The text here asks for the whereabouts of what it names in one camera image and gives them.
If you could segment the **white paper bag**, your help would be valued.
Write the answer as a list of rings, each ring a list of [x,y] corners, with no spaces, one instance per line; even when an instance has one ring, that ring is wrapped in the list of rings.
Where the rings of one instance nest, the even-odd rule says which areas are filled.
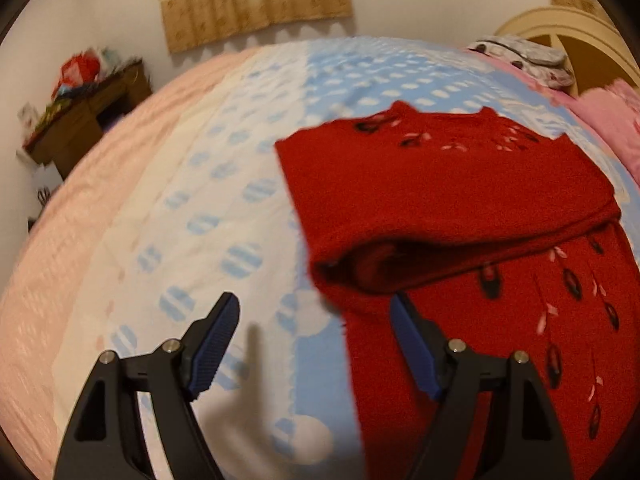
[[[41,207],[46,206],[52,194],[63,184],[58,167],[54,162],[47,164],[34,162],[24,150],[17,150],[15,156],[32,176],[32,186],[38,203]]]

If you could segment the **white card on desk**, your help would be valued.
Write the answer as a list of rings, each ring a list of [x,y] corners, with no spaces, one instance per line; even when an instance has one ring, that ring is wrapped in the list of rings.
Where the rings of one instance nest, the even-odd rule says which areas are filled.
[[[40,123],[38,110],[30,103],[24,104],[17,112],[24,136],[30,136]]]

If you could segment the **dark wooden desk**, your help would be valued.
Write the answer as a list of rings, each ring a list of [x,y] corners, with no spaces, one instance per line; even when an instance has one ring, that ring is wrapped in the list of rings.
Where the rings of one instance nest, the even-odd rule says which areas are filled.
[[[56,100],[52,115],[35,128],[23,150],[36,164],[53,164],[67,178],[106,130],[151,94],[144,63],[134,58],[104,80]]]

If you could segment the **pink blue patterned bedspread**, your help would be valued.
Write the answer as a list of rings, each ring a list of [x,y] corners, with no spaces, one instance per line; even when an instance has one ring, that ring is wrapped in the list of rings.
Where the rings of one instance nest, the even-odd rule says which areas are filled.
[[[371,479],[341,312],[309,274],[278,141],[404,102],[491,108],[568,136],[612,184],[639,269],[639,188],[565,101],[477,54],[400,39],[223,55],[125,118],[73,170],[1,299],[1,426],[39,479],[99,355],[154,351],[225,292],[239,325],[196,420],[227,479]]]

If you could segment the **red knitted sweater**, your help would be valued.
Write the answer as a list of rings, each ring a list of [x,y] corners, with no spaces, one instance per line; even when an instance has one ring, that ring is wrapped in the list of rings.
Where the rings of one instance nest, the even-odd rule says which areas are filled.
[[[405,478],[436,412],[390,325],[403,292],[475,351],[527,352],[574,476],[592,477],[639,404],[639,269],[598,166],[491,108],[404,102],[276,151],[310,277],[344,320],[367,476]]]

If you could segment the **cream wooden headboard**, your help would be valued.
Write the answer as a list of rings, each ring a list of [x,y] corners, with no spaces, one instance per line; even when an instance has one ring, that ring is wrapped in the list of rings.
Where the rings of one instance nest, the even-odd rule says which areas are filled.
[[[617,79],[639,90],[639,66],[617,28],[585,11],[566,6],[529,10],[501,25],[496,35],[516,35],[562,50],[565,68],[575,78],[571,96]]]

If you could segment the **grey patterned pillow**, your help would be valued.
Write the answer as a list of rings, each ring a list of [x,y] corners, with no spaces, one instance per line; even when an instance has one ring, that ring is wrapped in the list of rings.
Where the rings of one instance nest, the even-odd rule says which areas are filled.
[[[550,89],[567,89],[575,82],[565,66],[565,52],[520,36],[484,36],[471,42],[468,49],[512,65]]]

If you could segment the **red gift box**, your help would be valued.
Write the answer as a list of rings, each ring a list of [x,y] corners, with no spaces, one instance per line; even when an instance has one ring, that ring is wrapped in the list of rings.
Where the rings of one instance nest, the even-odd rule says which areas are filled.
[[[61,92],[91,84],[100,73],[101,62],[93,50],[73,55],[61,66],[60,76],[54,86],[51,98],[55,99]]]

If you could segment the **pink fluffy blanket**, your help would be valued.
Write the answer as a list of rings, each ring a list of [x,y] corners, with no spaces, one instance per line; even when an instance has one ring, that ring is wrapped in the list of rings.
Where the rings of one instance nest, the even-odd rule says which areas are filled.
[[[639,183],[639,91],[616,79],[584,92],[574,103],[574,113],[608,144]]]

